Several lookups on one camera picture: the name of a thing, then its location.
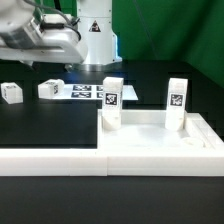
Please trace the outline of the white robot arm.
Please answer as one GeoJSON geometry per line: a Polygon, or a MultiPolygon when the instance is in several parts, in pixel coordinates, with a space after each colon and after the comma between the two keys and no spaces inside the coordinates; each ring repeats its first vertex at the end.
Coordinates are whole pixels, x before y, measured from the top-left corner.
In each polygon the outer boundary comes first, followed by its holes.
{"type": "Polygon", "coordinates": [[[36,0],[0,0],[0,59],[100,71],[122,62],[112,0],[75,0],[77,15],[36,0]]]}

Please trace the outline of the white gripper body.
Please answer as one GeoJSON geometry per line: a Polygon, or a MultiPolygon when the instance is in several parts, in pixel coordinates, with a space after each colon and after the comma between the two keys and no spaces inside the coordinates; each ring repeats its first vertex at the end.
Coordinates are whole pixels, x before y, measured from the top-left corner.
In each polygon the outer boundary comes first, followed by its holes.
{"type": "Polygon", "coordinates": [[[88,47],[70,19],[53,15],[0,15],[0,59],[23,63],[82,63],[88,47]]]}

